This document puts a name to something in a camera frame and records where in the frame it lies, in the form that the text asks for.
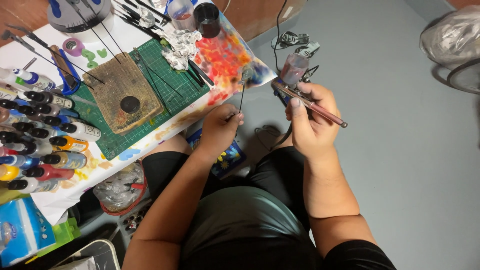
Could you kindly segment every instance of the masking tape roll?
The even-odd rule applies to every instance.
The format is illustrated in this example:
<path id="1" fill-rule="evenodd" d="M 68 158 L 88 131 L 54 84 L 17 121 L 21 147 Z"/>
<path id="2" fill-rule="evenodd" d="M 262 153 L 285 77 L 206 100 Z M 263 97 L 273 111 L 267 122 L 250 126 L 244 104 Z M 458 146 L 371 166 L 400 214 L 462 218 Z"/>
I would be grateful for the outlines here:
<path id="1" fill-rule="evenodd" d="M 68 54 L 77 57 L 82 55 L 82 49 L 85 49 L 85 45 L 78 39 L 71 37 L 63 42 L 62 48 Z"/>

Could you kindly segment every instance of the green cutting mat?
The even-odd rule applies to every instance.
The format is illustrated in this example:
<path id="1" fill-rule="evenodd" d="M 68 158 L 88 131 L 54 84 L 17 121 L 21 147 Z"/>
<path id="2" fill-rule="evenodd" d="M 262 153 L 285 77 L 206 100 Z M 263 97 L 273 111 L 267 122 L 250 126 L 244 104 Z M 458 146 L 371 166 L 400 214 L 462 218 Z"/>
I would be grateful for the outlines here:
<path id="1" fill-rule="evenodd" d="M 173 115 L 182 111 L 210 90 L 206 84 L 203 87 L 198 86 L 188 73 L 177 74 L 175 71 L 171 71 L 170 65 L 161 54 L 162 47 L 158 41 L 151 39 L 137 47 L 137 49 L 145 63 L 168 84 L 176 89 L 176 91 L 183 97 L 175 93 L 152 71 L 150 71 L 153 81 L 162 96 L 163 101 L 161 102 L 164 111 L 150 122 L 144 123 L 124 136 L 112 132 L 97 106 L 88 104 L 88 102 L 84 103 L 81 101 L 75 101 L 74 109 L 79 112 L 80 118 L 91 123 L 102 131 L 102 136 L 96 144 L 107 160 L 112 160 L 114 157 L 118 156 L 121 152 L 128 149 L 134 143 L 138 142 L 154 129 L 158 128 L 161 124 L 172 118 Z M 152 80 L 145 67 L 143 67 L 143 73 L 154 92 L 156 92 L 155 86 L 152 84 Z M 75 92 L 75 95 L 95 103 L 95 99 L 84 84 L 79 87 Z"/>

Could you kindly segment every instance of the plastic cup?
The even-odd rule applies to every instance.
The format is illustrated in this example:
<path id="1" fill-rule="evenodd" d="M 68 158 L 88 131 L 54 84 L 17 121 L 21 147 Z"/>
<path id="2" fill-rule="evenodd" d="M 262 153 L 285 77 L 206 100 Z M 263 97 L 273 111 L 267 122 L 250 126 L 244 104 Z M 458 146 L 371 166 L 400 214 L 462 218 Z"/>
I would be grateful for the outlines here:
<path id="1" fill-rule="evenodd" d="M 173 26 L 177 30 L 193 32 L 197 29 L 193 17 L 193 4 L 190 0 L 173 0 L 168 5 L 168 15 L 172 18 Z"/>
<path id="2" fill-rule="evenodd" d="M 298 83 L 308 69 L 308 58 L 298 53 L 291 53 L 283 65 L 280 78 L 288 85 Z"/>
<path id="3" fill-rule="evenodd" d="M 202 3 L 193 11 L 198 31 L 205 38 L 214 38 L 220 33 L 220 11 L 212 3 Z"/>

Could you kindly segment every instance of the basket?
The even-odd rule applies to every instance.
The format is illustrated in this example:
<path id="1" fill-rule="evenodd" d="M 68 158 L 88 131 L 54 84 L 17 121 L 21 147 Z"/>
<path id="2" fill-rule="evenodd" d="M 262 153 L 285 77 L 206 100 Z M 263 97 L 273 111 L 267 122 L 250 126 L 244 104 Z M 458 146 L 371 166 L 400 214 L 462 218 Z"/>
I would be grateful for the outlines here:
<path id="1" fill-rule="evenodd" d="M 144 168 L 143 164 L 142 164 L 142 161 L 140 161 L 140 166 L 142 167 L 142 170 Z M 145 173 L 144 173 L 144 187 L 140 193 L 140 195 L 138 196 L 138 198 L 132 203 L 130 204 L 127 208 L 117 208 L 117 207 L 106 207 L 100 200 L 100 207 L 102 208 L 102 210 L 107 213 L 108 215 L 110 216 L 121 216 L 121 215 L 124 215 L 128 212 L 130 212 L 139 202 L 140 200 L 142 200 L 142 197 L 144 196 L 145 194 L 145 191 L 147 190 L 147 187 L 148 187 L 148 183 L 147 183 L 147 177 L 145 177 Z"/>

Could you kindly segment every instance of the orange paint bottle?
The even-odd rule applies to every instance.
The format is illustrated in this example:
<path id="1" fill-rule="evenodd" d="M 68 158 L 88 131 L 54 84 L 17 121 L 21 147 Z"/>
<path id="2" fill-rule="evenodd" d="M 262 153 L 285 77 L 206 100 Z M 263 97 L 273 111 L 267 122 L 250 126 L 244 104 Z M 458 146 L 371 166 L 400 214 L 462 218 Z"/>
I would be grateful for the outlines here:
<path id="1" fill-rule="evenodd" d="M 88 142 L 80 139 L 74 139 L 70 136 L 52 137 L 48 140 L 51 144 L 58 146 L 62 150 L 72 152 L 83 152 L 88 148 Z"/>
<path id="2" fill-rule="evenodd" d="M 18 167 L 0 165 L 0 181 L 11 181 L 17 177 L 23 177 Z"/>

